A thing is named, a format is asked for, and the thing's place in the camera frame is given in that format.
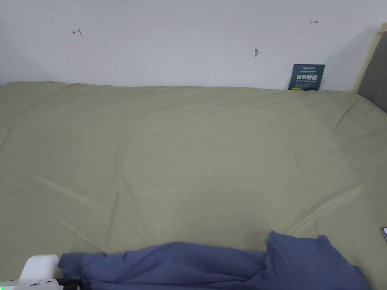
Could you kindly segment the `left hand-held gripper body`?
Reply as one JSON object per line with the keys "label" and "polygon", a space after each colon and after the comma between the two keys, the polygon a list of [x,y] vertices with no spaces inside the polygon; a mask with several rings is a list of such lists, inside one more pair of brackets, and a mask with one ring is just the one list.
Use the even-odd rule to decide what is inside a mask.
{"label": "left hand-held gripper body", "polygon": [[37,255],[30,257],[20,277],[2,281],[1,290],[58,290],[59,283],[54,279],[59,257],[57,255]]}

